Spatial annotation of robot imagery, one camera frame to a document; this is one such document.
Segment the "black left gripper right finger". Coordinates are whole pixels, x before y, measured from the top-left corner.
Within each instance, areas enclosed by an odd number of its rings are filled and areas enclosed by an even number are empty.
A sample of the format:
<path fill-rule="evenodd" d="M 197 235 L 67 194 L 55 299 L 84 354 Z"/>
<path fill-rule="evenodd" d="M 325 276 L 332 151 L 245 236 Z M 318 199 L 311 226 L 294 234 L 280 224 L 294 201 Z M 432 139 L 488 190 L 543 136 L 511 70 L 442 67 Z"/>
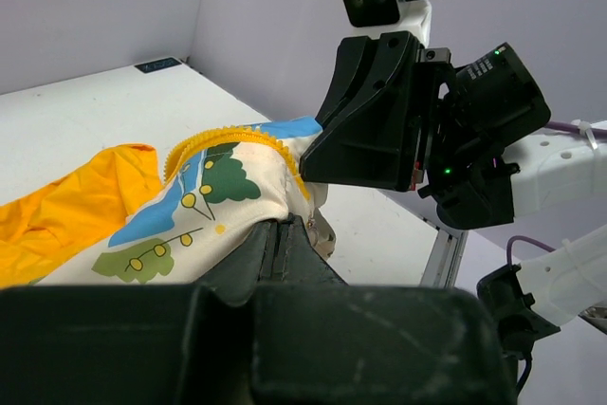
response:
<path fill-rule="evenodd" d="M 458 288 L 346 285 L 294 217 L 251 303 L 258 404 L 513 404 L 494 325 Z"/>

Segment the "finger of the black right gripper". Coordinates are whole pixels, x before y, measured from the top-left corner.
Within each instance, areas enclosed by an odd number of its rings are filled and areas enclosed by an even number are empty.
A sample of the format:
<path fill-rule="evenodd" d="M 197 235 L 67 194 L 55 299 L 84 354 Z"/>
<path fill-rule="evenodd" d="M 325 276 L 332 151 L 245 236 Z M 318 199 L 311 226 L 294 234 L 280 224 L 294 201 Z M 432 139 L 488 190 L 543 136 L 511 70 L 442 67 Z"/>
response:
<path fill-rule="evenodd" d="M 316 116 L 322 132 L 300 160 L 304 181 L 411 189 L 421 130 L 412 102 L 420 48 L 407 31 L 340 42 Z"/>

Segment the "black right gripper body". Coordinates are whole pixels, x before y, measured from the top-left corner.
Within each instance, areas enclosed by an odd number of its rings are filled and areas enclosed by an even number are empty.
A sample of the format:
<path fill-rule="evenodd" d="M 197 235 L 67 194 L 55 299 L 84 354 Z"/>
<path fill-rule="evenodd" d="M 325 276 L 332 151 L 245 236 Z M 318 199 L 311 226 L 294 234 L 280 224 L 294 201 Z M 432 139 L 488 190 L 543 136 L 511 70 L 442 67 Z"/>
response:
<path fill-rule="evenodd" d="M 513 221 L 511 170 L 501 160 L 520 117 L 516 52 L 499 46 L 457 68 L 439 103 L 427 164 L 418 191 L 436 203 L 438 219 L 457 230 Z"/>

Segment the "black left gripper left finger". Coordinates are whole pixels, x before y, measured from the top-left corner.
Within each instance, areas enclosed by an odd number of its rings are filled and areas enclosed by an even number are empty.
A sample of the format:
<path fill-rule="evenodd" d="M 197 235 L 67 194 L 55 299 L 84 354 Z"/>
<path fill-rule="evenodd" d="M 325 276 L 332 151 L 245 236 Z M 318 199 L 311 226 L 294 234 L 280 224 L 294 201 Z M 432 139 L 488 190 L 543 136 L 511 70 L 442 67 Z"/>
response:
<path fill-rule="evenodd" d="M 250 301 L 287 225 L 257 224 L 185 285 L 24 285 L 1 293 L 5 404 L 249 404 Z"/>

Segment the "yellow cream dinosaur print jacket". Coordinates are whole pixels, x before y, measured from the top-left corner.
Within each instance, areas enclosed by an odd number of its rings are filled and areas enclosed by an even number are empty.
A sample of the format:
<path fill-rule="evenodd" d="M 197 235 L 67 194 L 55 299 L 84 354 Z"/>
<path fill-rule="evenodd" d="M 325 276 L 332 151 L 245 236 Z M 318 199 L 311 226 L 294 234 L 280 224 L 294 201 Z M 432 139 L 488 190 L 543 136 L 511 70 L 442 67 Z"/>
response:
<path fill-rule="evenodd" d="M 328 189 L 299 170 L 321 132 L 311 117 L 215 128 L 181 141 L 164 162 L 146 144 L 103 150 L 2 207 L 1 284 L 188 283 L 255 224 L 290 215 L 328 258 Z"/>

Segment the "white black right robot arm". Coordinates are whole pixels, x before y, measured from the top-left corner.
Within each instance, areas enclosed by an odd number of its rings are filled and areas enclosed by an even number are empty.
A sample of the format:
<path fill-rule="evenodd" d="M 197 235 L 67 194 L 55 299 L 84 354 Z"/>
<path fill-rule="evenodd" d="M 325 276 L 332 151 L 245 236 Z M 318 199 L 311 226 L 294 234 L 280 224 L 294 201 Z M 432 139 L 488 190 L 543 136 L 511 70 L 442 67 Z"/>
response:
<path fill-rule="evenodd" d="M 415 191 L 456 230 L 606 191 L 606 134 L 558 123 L 508 44 L 456 67 L 408 31 L 342 40 L 303 180 Z"/>

